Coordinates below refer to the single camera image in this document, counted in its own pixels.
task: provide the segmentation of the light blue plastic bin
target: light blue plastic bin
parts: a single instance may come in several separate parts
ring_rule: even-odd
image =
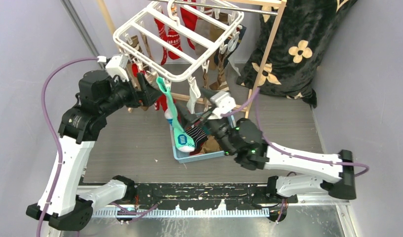
[[[230,116],[228,117],[228,119],[230,126],[235,127],[236,126],[235,118],[233,116]],[[174,132],[172,130],[172,126],[170,126],[170,130],[172,140],[172,152],[174,153],[174,158],[181,164],[197,160],[211,159],[224,156],[224,151],[190,156],[189,153],[185,153],[177,149],[177,147],[175,146]]]

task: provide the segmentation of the gray wall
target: gray wall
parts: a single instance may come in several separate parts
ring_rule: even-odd
[[[136,13],[141,11],[144,7],[146,7],[150,1],[148,0],[106,0],[107,9],[110,12],[112,21],[116,27],[120,27],[127,20],[129,20]],[[84,23],[91,39],[93,40],[95,46],[97,47],[100,54],[111,55],[118,52],[115,44],[112,41],[112,36],[110,35],[110,31],[104,21],[104,18],[98,8],[97,1],[89,1],[89,0],[76,0],[72,1],[78,15]],[[164,13],[166,14],[166,3],[161,3],[164,7]],[[237,4],[239,6],[243,6],[245,8],[259,8],[259,6],[254,5],[246,5],[246,4]],[[158,36],[158,29],[155,25],[153,17],[144,17],[145,28],[156,36]],[[244,26],[246,26],[247,32],[239,46],[238,50],[232,55],[236,63],[245,63],[252,51],[255,48],[256,39],[259,36],[259,16],[258,14],[253,13],[245,13],[244,20],[242,22]],[[138,35],[139,31],[131,29],[128,32],[131,36]],[[156,44],[154,41],[149,40],[150,49],[154,56],[155,62],[160,62],[162,60],[162,47]],[[183,52],[187,53],[192,57],[196,57],[194,50],[188,46],[187,39],[184,36],[181,36],[181,45]],[[179,63],[186,62],[182,59],[171,60],[168,58],[167,63]]]
[[[403,236],[403,1],[359,0],[314,87],[326,150],[370,165],[352,202],[363,236]]]
[[[35,235],[37,221],[25,210],[41,197],[56,155],[41,87],[61,64],[89,56],[58,0],[0,1],[0,237]],[[74,65],[50,83],[47,104],[56,127],[74,104],[78,80],[96,68]]]

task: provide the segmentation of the wooden rack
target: wooden rack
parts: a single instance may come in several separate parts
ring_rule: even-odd
[[[259,67],[258,70],[258,74],[256,76],[256,80],[254,83],[254,87],[252,89],[249,90],[249,95],[248,95],[248,99],[251,97],[252,91],[256,90],[258,88],[258,83],[259,83],[259,79],[262,75],[262,72],[264,70],[265,64],[266,64],[266,60],[269,56],[269,53],[271,51],[271,47],[272,47],[272,43],[274,42],[275,36],[277,34],[277,29],[278,26],[280,25],[280,21],[281,18],[283,16],[283,12],[284,9],[286,7],[287,4],[287,0],[228,0],[229,2],[236,2],[236,3],[246,3],[246,4],[252,4],[252,5],[260,5],[260,6],[268,6],[268,7],[274,7],[275,9],[278,8],[277,10],[277,14],[276,14],[276,18],[274,21],[274,24],[272,25],[272,29],[271,29],[271,33],[269,35],[268,38],[268,43],[265,47],[265,53],[262,57],[262,61],[261,61],[261,65]],[[104,17],[104,20],[110,30],[111,34],[114,34],[116,27],[112,21],[112,18],[110,16],[110,13],[107,9],[107,6],[104,2],[104,0],[97,0],[98,6],[100,8],[100,11]],[[188,95],[182,95],[182,94],[176,94],[176,93],[172,93],[172,96],[176,99],[176,100],[180,100],[180,101],[188,101],[189,100],[189,96]],[[198,99],[197,100],[197,104],[204,104],[203,99]],[[248,118],[249,116],[249,110],[251,109],[252,106],[252,102],[242,110],[242,112],[245,112],[245,117]]]

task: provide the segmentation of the black pillow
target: black pillow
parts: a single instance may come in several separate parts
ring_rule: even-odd
[[[357,0],[287,0],[277,35],[260,80],[266,95],[303,99],[316,107],[311,82],[330,39]],[[236,83],[253,88],[275,17],[260,16],[256,49]]]

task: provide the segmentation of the gray wood floor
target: gray wood floor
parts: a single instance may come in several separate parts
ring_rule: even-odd
[[[187,65],[168,65],[172,73],[180,74]],[[216,78],[210,73],[211,83]],[[246,101],[248,90],[236,85],[236,73],[227,70],[230,92],[238,104]],[[202,85],[201,70],[194,76]],[[173,83],[172,91],[188,95],[188,83]],[[301,100],[260,95],[261,126],[272,141],[294,149],[322,152],[310,107]],[[255,121],[255,107],[250,113]],[[231,157],[214,158],[179,164],[172,153],[169,125],[162,111],[149,108],[117,111],[107,119],[108,125],[91,152],[85,182],[107,182],[115,175],[124,175],[135,182],[266,182],[272,175],[286,171],[241,168]]]

